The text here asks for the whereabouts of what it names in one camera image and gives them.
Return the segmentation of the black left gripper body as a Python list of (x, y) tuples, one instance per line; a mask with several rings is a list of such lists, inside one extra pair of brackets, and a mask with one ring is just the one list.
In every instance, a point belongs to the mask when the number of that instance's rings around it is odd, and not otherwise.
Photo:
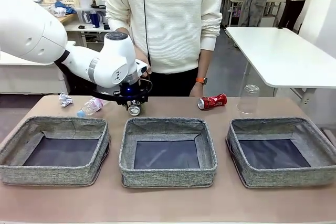
[(122, 105), (124, 101), (136, 101), (141, 103), (142, 98), (149, 98), (149, 80), (140, 78), (134, 84), (122, 83), (120, 92), (115, 95), (116, 103)]

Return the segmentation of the person's right hand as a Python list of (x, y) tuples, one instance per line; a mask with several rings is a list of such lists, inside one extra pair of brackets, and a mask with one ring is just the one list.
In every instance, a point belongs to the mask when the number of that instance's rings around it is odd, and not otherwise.
[(136, 58), (144, 63), (146, 63), (148, 65), (147, 71), (142, 75), (143, 77), (147, 77), (149, 74), (152, 73), (152, 69), (149, 63), (149, 60), (147, 58), (147, 56), (142, 53), (137, 47), (135, 47), (135, 54), (136, 54)]

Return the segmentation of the person's left hand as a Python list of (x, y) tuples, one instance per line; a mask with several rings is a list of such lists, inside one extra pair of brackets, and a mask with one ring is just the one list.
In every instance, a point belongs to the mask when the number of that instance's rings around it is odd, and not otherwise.
[(194, 86), (191, 89), (190, 92), (190, 96), (191, 97), (197, 97), (197, 98), (201, 98), (203, 97), (204, 93), (203, 93), (203, 85), (199, 82), (196, 82), (194, 84)]

